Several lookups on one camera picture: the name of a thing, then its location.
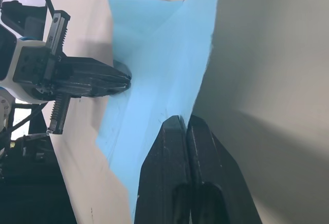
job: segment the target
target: blue cloth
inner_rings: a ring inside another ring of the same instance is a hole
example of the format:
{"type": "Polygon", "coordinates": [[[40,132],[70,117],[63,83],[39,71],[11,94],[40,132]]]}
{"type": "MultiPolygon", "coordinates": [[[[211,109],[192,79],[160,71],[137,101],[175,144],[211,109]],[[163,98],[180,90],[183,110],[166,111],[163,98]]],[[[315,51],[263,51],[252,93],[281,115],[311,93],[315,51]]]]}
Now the blue cloth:
{"type": "Polygon", "coordinates": [[[132,73],[131,88],[110,97],[97,144],[129,192],[135,216],[141,166],[162,123],[186,125],[206,71],[217,0],[109,0],[114,59],[132,73]]]}
{"type": "Polygon", "coordinates": [[[31,36],[24,36],[22,38],[20,38],[22,41],[36,41],[36,39],[34,37],[31,36]]]}

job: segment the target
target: white surface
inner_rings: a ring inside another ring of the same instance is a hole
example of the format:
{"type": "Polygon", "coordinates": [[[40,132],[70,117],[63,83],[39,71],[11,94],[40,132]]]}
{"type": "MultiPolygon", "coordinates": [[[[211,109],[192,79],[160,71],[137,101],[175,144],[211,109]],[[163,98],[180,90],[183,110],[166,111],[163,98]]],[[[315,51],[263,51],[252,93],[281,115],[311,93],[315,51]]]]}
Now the white surface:
{"type": "Polygon", "coordinates": [[[220,0],[195,113],[237,160],[263,223],[328,223],[328,0],[220,0]]]}
{"type": "MultiPolygon", "coordinates": [[[[52,1],[55,9],[71,15],[65,53],[111,64],[111,14],[107,0],[52,1]]],[[[46,32],[50,22],[48,16],[46,32]]],[[[127,192],[95,144],[106,104],[107,98],[72,100],[64,134],[51,137],[78,223],[131,221],[127,192]]],[[[44,110],[48,124],[51,108],[48,105],[44,110]]]]}

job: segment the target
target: gray wall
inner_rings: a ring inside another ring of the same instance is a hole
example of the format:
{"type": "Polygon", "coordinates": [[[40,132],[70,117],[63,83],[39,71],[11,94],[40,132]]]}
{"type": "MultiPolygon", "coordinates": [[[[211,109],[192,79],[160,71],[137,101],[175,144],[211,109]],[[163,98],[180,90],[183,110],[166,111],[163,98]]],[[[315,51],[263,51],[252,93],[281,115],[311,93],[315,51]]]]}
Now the gray wall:
{"type": "Polygon", "coordinates": [[[220,0],[194,113],[264,223],[329,222],[329,0],[220,0]]]}

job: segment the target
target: folded blue paper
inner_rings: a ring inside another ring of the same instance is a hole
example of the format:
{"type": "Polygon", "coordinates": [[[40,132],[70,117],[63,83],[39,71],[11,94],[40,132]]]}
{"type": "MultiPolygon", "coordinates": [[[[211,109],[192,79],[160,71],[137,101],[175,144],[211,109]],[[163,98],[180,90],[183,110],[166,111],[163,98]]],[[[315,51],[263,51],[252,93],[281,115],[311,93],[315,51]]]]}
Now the folded blue paper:
{"type": "Polygon", "coordinates": [[[135,216],[141,166],[162,123],[186,125],[211,51],[217,0],[109,0],[114,59],[132,73],[131,88],[109,99],[97,144],[129,192],[135,216]]]}

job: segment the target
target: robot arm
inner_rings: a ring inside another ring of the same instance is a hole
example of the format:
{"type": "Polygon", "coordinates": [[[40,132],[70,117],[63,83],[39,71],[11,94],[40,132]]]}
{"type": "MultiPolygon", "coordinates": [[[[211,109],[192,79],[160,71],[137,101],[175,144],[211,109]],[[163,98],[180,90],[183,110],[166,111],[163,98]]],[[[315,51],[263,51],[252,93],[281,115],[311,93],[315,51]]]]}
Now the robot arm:
{"type": "Polygon", "coordinates": [[[6,120],[11,111],[10,95],[5,89],[0,88],[0,133],[6,125],[6,120]]]}
{"type": "Polygon", "coordinates": [[[53,10],[51,15],[46,42],[17,39],[0,25],[0,87],[31,104],[55,100],[49,132],[61,134],[70,98],[126,91],[131,77],[93,58],[67,57],[63,44],[70,16],[53,10]]]}

